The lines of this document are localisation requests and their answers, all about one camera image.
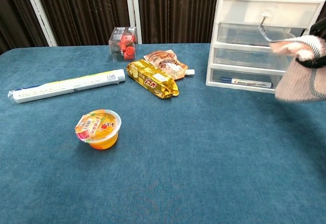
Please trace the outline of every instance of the blue table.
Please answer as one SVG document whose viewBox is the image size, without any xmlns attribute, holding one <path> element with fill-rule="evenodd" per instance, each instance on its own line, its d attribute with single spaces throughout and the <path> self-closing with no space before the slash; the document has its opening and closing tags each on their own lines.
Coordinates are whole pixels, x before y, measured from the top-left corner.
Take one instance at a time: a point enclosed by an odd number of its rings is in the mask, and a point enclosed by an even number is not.
<svg viewBox="0 0 326 224">
<path fill-rule="evenodd" d="M 325 223 L 326 104 L 205 85 L 209 44 L 172 49 L 196 70 L 162 100 L 124 83 L 12 104 L 9 90 L 125 69 L 107 46 L 38 47 L 0 56 L 0 223 Z M 106 108 L 118 142 L 74 134 Z"/>
</svg>

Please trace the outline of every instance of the white cap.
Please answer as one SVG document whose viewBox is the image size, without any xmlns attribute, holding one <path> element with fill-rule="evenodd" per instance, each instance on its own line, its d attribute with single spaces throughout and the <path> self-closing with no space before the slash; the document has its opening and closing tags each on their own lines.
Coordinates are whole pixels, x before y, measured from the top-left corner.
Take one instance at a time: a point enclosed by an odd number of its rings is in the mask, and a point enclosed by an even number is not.
<svg viewBox="0 0 326 224">
<path fill-rule="evenodd" d="M 195 74 L 195 70 L 186 70 L 184 72 L 185 75 L 194 75 Z"/>
</svg>

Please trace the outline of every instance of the white drawer organizer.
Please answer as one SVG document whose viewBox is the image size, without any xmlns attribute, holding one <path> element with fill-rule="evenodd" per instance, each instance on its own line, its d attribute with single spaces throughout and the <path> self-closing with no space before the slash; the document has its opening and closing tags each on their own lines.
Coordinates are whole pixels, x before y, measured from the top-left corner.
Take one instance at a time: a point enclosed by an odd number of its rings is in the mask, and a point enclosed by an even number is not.
<svg viewBox="0 0 326 224">
<path fill-rule="evenodd" d="M 264 18 L 272 40 L 306 35 L 325 0 L 217 0 L 210 45 L 208 86 L 274 93 L 291 57 L 271 52 L 259 33 Z M 271 88 L 225 83 L 221 78 L 271 82 Z"/>
</svg>

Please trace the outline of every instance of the jelly cup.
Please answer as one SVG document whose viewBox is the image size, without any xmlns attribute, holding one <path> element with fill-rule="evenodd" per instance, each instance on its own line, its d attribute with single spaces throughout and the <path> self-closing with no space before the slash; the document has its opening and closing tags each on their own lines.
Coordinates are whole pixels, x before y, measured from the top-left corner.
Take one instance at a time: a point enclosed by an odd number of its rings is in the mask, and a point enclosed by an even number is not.
<svg viewBox="0 0 326 224">
<path fill-rule="evenodd" d="M 95 149 L 108 149 L 118 139 L 120 116 L 107 109 L 99 109 L 82 116 L 75 127 L 77 137 Z"/>
</svg>

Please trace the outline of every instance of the gold wrapper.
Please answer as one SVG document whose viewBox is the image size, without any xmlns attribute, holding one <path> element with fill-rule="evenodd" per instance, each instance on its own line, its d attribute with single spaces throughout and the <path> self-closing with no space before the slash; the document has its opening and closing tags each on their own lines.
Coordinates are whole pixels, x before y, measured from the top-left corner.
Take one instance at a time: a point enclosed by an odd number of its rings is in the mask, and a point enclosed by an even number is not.
<svg viewBox="0 0 326 224">
<path fill-rule="evenodd" d="M 178 86 L 172 76 L 145 60 L 129 63 L 127 73 L 133 80 L 160 98 L 170 98 L 179 94 Z"/>
</svg>

